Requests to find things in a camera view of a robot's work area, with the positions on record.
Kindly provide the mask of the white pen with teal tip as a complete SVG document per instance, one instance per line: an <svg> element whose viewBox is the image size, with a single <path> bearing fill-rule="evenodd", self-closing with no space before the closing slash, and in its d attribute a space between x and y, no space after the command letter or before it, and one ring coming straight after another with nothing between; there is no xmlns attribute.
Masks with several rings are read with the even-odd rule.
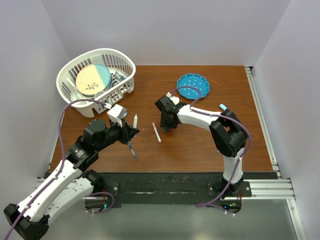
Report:
<svg viewBox="0 0 320 240"><path fill-rule="evenodd" d="M133 118L133 127L136 129L138 127L138 115L135 114Z"/></svg>

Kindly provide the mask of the white pen with orange tip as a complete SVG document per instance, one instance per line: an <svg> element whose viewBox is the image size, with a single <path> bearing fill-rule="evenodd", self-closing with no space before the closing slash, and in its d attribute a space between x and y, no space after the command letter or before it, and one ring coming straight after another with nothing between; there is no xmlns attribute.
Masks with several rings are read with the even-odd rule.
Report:
<svg viewBox="0 0 320 240"><path fill-rule="evenodd" d="M155 135L156 135L156 138L157 138L158 142L162 143L161 137L159 135L159 132L158 132L157 127L156 127L154 122L152 122L152 127L153 127L153 130L155 132Z"/></svg>

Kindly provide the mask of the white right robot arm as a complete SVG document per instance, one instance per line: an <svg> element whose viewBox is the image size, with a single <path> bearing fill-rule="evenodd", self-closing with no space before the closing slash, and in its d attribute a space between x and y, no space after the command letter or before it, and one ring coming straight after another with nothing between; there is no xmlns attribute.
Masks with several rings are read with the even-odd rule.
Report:
<svg viewBox="0 0 320 240"><path fill-rule="evenodd" d="M223 112L207 111L180 101L167 94L155 102L161 112L160 126L176 129L187 124L211 133L216 149L223 155L223 192L230 197L240 190L243 180L243 156L252 145L252 136L230 109Z"/></svg>

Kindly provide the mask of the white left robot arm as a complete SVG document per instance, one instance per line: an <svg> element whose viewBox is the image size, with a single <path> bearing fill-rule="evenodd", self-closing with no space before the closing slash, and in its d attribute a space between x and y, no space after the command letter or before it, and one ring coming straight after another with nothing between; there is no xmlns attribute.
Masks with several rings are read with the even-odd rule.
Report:
<svg viewBox="0 0 320 240"><path fill-rule="evenodd" d="M16 231L24 240L39 240L80 199L104 194L102 177L89 166L98 160L101 150L115 142L128 145L138 133L139 129L124 119L110 126L102 119L92 120L42 184L20 203L10 203L4 209L10 224L4 238Z"/></svg>

